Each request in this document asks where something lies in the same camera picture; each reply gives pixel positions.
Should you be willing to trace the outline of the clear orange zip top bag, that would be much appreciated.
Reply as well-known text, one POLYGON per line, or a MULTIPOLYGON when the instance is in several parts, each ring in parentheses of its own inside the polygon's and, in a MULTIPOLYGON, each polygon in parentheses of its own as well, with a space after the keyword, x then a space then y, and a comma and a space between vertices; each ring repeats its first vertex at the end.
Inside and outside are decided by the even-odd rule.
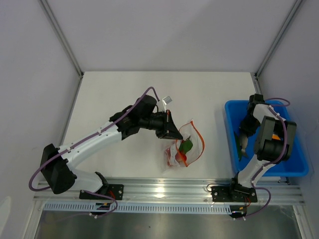
POLYGON ((185 168, 197 161, 205 150, 205 142, 190 120, 179 128, 182 140, 173 140, 164 150, 164 165, 167 168, 185 168))

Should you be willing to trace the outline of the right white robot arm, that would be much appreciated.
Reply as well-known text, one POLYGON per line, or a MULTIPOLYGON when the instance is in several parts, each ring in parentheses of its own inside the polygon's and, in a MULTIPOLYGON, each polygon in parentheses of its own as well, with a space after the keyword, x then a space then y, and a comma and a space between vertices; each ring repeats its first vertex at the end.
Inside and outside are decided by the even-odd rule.
POLYGON ((263 95, 249 97, 247 113, 239 124, 241 148, 248 146, 248 138, 257 133, 254 156, 238 172, 228 187, 228 197, 239 201, 255 193, 255 185, 272 167, 287 161, 292 153, 297 124, 280 116, 274 107, 265 102, 263 95))

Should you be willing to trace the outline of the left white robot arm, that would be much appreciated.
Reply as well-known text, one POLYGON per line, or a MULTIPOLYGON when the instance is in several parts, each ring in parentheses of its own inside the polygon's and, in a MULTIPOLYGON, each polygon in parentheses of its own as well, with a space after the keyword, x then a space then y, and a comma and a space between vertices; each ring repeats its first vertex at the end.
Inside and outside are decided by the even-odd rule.
POLYGON ((109 120, 81 140, 55 147, 47 145, 42 154, 41 173, 54 194, 70 189, 91 194, 97 199, 107 196, 110 189, 106 178, 99 172, 87 173, 77 166, 106 146, 120 142, 139 132, 141 128, 153 130, 159 139, 182 139, 175 126, 171 111, 166 107, 171 97, 157 101, 144 95, 132 106, 115 113, 109 120))

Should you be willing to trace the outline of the red cherry tomato bunch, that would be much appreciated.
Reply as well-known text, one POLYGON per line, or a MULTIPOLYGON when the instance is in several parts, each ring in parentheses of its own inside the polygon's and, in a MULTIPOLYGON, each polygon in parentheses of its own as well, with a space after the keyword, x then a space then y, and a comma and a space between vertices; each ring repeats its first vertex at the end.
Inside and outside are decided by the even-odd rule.
POLYGON ((190 136, 187 139, 176 140, 164 151, 166 163, 170 167, 187 167, 187 153, 193 148, 190 136))

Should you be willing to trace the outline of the grey toy fish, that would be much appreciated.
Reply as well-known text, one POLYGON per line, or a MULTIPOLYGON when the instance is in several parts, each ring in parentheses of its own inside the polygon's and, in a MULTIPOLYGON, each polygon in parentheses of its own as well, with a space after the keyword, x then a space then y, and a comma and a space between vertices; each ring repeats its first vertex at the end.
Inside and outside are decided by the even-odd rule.
POLYGON ((241 132, 239 135, 239 142, 240 142, 240 147, 241 147, 241 154, 245 158, 249 158, 248 154, 246 152, 246 148, 248 146, 248 137, 245 133, 241 132))

